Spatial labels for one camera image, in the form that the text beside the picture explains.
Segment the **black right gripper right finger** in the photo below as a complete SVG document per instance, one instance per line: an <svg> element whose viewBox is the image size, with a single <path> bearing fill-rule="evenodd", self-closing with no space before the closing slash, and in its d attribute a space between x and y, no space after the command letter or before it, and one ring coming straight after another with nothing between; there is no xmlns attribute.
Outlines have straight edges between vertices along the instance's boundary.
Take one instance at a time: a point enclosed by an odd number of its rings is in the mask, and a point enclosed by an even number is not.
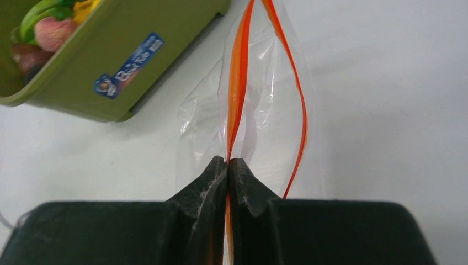
<svg viewBox="0 0 468 265"><path fill-rule="evenodd" d="M397 203L283 199L240 158L228 178L232 264L436 264Z"/></svg>

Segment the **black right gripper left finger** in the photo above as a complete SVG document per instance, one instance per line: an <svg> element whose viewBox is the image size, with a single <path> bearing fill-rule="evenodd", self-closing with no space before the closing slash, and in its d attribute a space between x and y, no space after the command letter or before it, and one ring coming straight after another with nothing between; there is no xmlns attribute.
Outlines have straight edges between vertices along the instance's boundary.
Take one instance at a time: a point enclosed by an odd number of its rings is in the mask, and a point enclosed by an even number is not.
<svg viewBox="0 0 468 265"><path fill-rule="evenodd" d="M13 231L2 264L221 264L227 164L220 156L163 202L48 202Z"/></svg>

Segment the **clear zip bag orange zipper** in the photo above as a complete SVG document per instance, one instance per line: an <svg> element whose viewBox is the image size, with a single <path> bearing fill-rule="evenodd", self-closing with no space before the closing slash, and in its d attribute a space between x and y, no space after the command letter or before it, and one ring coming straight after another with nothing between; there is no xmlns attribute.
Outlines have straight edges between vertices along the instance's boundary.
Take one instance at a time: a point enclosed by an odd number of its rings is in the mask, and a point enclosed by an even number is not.
<svg viewBox="0 0 468 265"><path fill-rule="evenodd" d="M180 106L179 120L182 189L213 157L227 164L222 264L232 264L232 159L243 159L283 199L324 194L316 89L283 1L247 3L222 58Z"/></svg>

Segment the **pink toy peach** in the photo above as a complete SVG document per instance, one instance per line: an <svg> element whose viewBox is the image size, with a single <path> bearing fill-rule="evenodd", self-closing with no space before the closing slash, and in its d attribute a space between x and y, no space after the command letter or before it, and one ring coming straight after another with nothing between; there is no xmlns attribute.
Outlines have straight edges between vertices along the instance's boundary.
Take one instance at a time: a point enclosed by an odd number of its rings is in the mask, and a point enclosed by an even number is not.
<svg viewBox="0 0 468 265"><path fill-rule="evenodd" d="M35 41L42 50L56 52L77 29L78 24L71 18L57 20L46 17L34 26Z"/></svg>

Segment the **yellow toy bell pepper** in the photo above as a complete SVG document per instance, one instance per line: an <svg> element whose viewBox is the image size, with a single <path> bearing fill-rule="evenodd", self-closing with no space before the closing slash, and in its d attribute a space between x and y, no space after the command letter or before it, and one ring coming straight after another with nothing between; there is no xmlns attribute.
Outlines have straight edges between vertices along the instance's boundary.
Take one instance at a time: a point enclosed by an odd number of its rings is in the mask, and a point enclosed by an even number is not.
<svg viewBox="0 0 468 265"><path fill-rule="evenodd" d="M81 24L97 7L101 0L77 1L73 6L73 20Z"/></svg>

